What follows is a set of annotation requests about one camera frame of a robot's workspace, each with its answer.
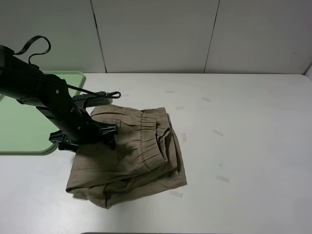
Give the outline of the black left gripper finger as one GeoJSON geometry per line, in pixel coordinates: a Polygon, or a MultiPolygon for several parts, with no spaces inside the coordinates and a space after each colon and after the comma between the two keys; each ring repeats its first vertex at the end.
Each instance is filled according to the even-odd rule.
{"type": "Polygon", "coordinates": [[[118,135],[120,129],[120,123],[101,123],[100,124],[100,135],[118,135]]]}
{"type": "Polygon", "coordinates": [[[90,137],[88,136],[86,140],[81,142],[71,140],[65,133],[62,131],[57,131],[51,133],[49,136],[49,141],[52,143],[58,144],[58,149],[61,151],[71,151],[76,153],[78,147],[81,145],[87,144],[96,144],[102,143],[104,145],[109,146],[111,149],[116,148],[116,140],[115,140],[116,131],[102,131],[100,136],[90,137]]]}

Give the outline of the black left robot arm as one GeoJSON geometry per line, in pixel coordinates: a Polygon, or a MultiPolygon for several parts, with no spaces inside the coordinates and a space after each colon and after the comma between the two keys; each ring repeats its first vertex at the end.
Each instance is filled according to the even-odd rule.
{"type": "Polygon", "coordinates": [[[109,105],[120,92],[91,92],[67,84],[53,74],[45,74],[15,56],[8,47],[0,47],[0,93],[20,104],[35,106],[58,131],[49,141],[59,150],[76,152],[80,145],[103,143],[115,149],[118,126],[95,121],[87,107],[109,105]]]}

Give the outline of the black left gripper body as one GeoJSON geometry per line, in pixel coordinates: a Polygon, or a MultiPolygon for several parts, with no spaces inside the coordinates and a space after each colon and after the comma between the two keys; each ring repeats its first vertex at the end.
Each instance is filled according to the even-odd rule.
{"type": "Polygon", "coordinates": [[[57,128],[49,136],[52,143],[81,145],[101,140],[100,126],[88,115],[83,115],[73,102],[50,103],[37,107],[57,128]]]}

